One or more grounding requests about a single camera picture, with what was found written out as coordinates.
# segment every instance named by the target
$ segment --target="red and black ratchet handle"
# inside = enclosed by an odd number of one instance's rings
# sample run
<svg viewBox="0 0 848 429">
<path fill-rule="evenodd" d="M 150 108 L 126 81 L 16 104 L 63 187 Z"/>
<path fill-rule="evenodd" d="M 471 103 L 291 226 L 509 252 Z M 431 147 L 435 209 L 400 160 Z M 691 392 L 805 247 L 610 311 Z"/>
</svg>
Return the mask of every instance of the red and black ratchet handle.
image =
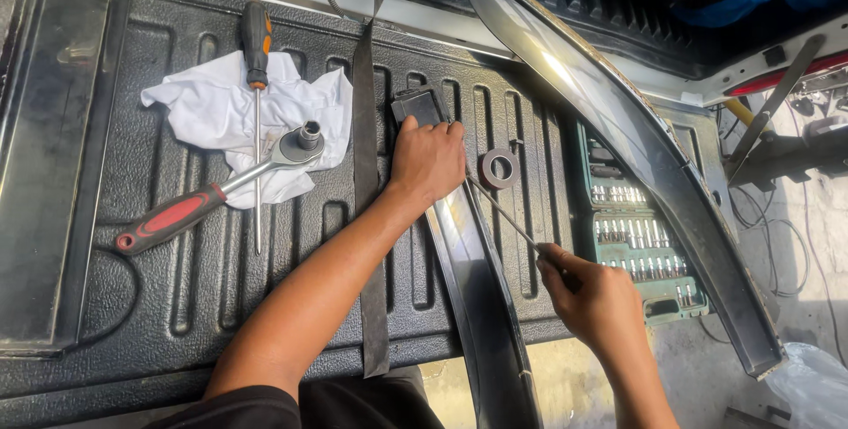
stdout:
<svg viewBox="0 0 848 429">
<path fill-rule="evenodd" d="M 192 228 L 226 201 L 217 184 L 205 185 L 145 213 L 118 234 L 114 246 L 124 255 L 135 255 Z"/>
</svg>

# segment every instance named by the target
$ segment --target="socket set case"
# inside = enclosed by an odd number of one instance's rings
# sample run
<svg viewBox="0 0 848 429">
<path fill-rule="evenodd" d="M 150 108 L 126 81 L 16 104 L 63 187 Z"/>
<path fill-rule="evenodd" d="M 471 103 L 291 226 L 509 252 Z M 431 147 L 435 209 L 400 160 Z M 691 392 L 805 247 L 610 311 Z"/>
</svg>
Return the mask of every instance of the socket set case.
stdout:
<svg viewBox="0 0 848 429">
<path fill-rule="evenodd" d="M 709 298 L 651 197 L 582 124 L 576 126 L 588 212 L 576 221 L 583 255 L 621 267 L 640 291 L 646 326 L 709 313 Z"/>
</svg>

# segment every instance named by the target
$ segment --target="hand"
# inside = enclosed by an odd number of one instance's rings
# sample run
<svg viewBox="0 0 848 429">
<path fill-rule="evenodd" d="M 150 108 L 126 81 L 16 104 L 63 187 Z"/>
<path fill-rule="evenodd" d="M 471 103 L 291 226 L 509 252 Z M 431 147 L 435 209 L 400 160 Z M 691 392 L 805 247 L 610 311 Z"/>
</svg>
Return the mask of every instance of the hand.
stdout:
<svg viewBox="0 0 848 429">
<path fill-rule="evenodd" d="M 539 244 L 536 261 L 556 314 L 604 363 L 618 364 L 634 354 L 650 354 L 642 320 L 642 297 L 620 268 L 587 262 L 552 243 Z M 557 269 L 583 283 L 571 293 Z"/>
<path fill-rule="evenodd" d="M 415 117 L 406 117 L 397 134 L 387 189 L 399 190 L 423 206 L 422 211 L 450 194 L 466 177 L 464 132 L 458 121 L 419 128 Z"/>
</svg>

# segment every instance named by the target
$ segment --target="white cloth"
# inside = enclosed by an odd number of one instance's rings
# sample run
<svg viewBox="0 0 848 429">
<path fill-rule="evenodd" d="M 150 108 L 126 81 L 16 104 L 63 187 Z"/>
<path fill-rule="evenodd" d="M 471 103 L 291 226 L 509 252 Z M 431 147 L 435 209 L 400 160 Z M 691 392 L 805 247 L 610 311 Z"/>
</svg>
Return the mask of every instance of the white cloth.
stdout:
<svg viewBox="0 0 848 429">
<path fill-rule="evenodd" d="M 248 87 L 241 51 L 166 76 L 142 91 L 142 103 L 158 101 L 170 109 L 176 139 L 205 149 L 221 149 L 232 167 L 230 177 L 254 164 L 254 91 Z M 321 124 L 324 153 L 307 166 L 278 169 L 262 176 L 262 202 L 278 204 L 314 187 L 306 171 L 335 167 L 345 158 L 350 138 L 353 87 L 342 69 L 312 84 L 300 79 L 288 53 L 268 55 L 268 87 L 260 91 L 262 157 L 283 133 L 314 119 Z M 256 206 L 254 186 L 227 195 L 235 208 Z"/>
</svg>

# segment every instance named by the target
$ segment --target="orange and black screwdriver handle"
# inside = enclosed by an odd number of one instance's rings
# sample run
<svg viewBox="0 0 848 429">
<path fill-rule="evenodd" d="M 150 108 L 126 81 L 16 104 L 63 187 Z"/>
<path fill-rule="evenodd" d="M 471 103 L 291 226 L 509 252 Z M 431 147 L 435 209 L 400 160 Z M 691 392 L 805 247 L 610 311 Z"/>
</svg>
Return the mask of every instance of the orange and black screwdriver handle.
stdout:
<svg viewBox="0 0 848 429">
<path fill-rule="evenodd" d="M 244 62 L 248 65 L 251 89 L 268 86 L 268 52 L 270 51 L 270 16 L 262 2 L 250 0 L 242 13 Z"/>
</svg>

